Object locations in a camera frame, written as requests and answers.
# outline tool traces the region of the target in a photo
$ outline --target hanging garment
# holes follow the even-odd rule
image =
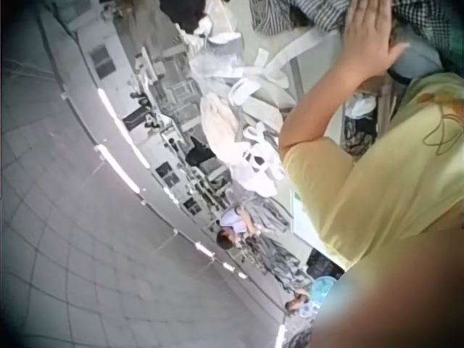
[[[265,126],[258,123],[256,128],[247,127],[244,138],[254,144],[244,152],[241,161],[231,168],[232,179],[245,189],[258,193],[263,197],[277,194],[274,180],[285,176],[277,151],[264,137]]]
[[[203,132],[211,150],[225,164],[239,164],[250,144],[236,143],[239,122],[231,109],[216,94],[209,93],[200,101],[200,111]]]
[[[191,142],[194,144],[194,148],[186,155],[186,162],[192,167],[198,167],[203,162],[216,157],[215,153],[211,151],[209,147],[206,147],[200,143],[195,137],[190,137]]]
[[[308,325],[301,331],[297,332],[285,343],[283,348],[308,348],[311,342],[312,326]]]
[[[290,222],[269,199],[253,194],[242,200],[241,206],[250,214],[254,226],[262,233],[272,235],[291,232]]]
[[[253,30],[266,36],[309,24],[301,10],[289,0],[249,0],[249,8]]]
[[[244,158],[250,162],[254,170],[265,172],[269,170],[275,180],[285,177],[283,165],[278,152],[264,137],[264,123],[259,122],[256,127],[247,127],[244,138],[254,141],[255,144],[245,153]]]
[[[245,260],[261,271],[272,274],[289,294],[298,288],[307,288],[312,283],[299,260],[267,236],[261,234],[259,237],[247,238],[242,243],[241,253]]]
[[[324,31],[341,29],[350,0],[290,0],[310,22]],[[448,50],[452,26],[441,0],[393,0],[393,15],[412,25],[433,47]]]
[[[188,34],[198,28],[205,7],[206,0],[159,0],[159,9]]]

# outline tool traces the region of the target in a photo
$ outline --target ceiling light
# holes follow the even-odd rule
[[[125,127],[124,122],[115,118],[115,123],[116,123],[117,129],[119,129],[124,139],[129,143],[129,145],[133,146],[133,140],[131,138],[131,135],[128,132],[128,129]]]
[[[224,263],[223,263],[223,267],[224,267],[226,270],[231,271],[232,273],[235,272],[235,268],[232,267],[231,265],[229,265],[227,262],[224,262]]]
[[[214,257],[215,253],[211,252],[210,250],[206,249],[199,241],[195,243],[196,250],[202,252],[203,254],[207,255],[208,257]]]
[[[140,194],[140,188],[133,182],[129,175],[121,168],[119,163],[117,163],[116,159],[109,153],[107,147],[105,145],[97,145],[96,148],[100,151],[101,155],[105,158],[105,160],[112,166],[115,172],[129,185],[129,187],[134,191],[136,194]]]
[[[143,154],[140,152],[140,150],[139,150],[135,145],[132,146],[132,150],[133,150],[134,153],[136,154],[138,160],[139,160],[140,162],[142,162],[142,165],[143,165],[146,169],[150,169],[150,164],[148,163],[148,161],[146,160],[146,158],[143,156]]]
[[[278,327],[277,339],[275,339],[275,348],[282,348],[283,340],[285,339],[285,325],[281,324]]]
[[[108,99],[108,97],[107,97],[107,94],[106,94],[106,93],[104,92],[104,90],[101,89],[101,88],[99,88],[98,91],[99,91],[100,99],[101,99],[101,101],[103,102],[104,107],[107,108],[107,111],[108,111],[109,115],[110,115],[111,117],[113,117],[114,119],[116,119],[116,118],[117,118],[117,117],[116,117],[116,111],[115,111],[115,109],[113,109],[113,106],[112,106],[111,103],[109,102],[109,99]]]

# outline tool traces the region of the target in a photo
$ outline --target woman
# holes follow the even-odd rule
[[[324,137],[359,85],[383,75],[407,49],[390,47],[391,0],[352,0],[339,63],[291,112],[281,158],[313,225],[345,270],[408,236],[462,227],[464,80],[414,81],[390,131],[354,164]]]
[[[219,220],[219,226],[221,230],[217,234],[216,242],[224,250],[233,248],[246,237],[260,234],[250,214],[240,206],[225,212]]]
[[[241,196],[241,203],[234,205],[219,220],[221,231],[217,244],[224,250],[231,249],[249,236],[287,233],[289,222],[267,199],[248,193]]]
[[[310,310],[310,300],[313,304],[320,306],[335,283],[335,278],[323,276],[316,279],[307,288],[296,289],[295,298],[285,304],[287,313],[293,315],[296,312],[300,312],[302,317],[306,317],[307,313],[305,312],[309,312]]]

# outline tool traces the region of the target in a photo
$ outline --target shopper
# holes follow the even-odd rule
[[[367,79],[407,49],[391,46],[391,0],[352,0],[338,64],[291,112],[281,158],[321,240],[345,270],[408,236],[461,227],[464,80],[415,80],[390,131],[354,164],[324,134],[332,115]]]

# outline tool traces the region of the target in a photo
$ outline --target white fabric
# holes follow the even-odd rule
[[[256,144],[244,153],[238,165],[231,168],[231,174],[246,190],[263,197],[272,197],[277,194],[274,180],[283,179],[285,173],[277,151],[264,138],[264,130],[263,123],[258,123],[256,128],[245,129],[244,137],[256,141]],[[261,157],[264,162],[258,164],[256,157]]]
[[[374,96],[357,94],[347,103],[346,115],[349,118],[360,119],[374,111],[377,99]]]
[[[229,102],[233,106],[240,106],[260,88],[261,85],[258,82],[242,78],[229,91]]]
[[[224,105],[216,94],[209,93],[202,98],[200,111],[203,132],[211,150],[225,164],[239,164],[250,144],[235,142],[239,122],[231,109]]]
[[[219,225],[222,227],[231,227],[235,233],[246,233],[247,225],[235,209],[230,209],[219,220]]]
[[[277,194],[274,181],[264,172],[255,173],[249,162],[243,160],[240,165],[231,168],[232,178],[244,189],[256,192],[263,197],[272,197]]]
[[[273,146],[265,140],[264,131],[265,126],[263,123],[258,123],[256,128],[247,127],[244,130],[245,138],[256,141],[256,144],[245,153],[244,158],[247,158],[247,155],[250,154],[252,158],[250,164],[255,170],[264,172],[270,169],[274,179],[282,180],[285,178],[285,171],[283,170],[281,159]],[[259,165],[255,157],[261,157],[264,163]]]

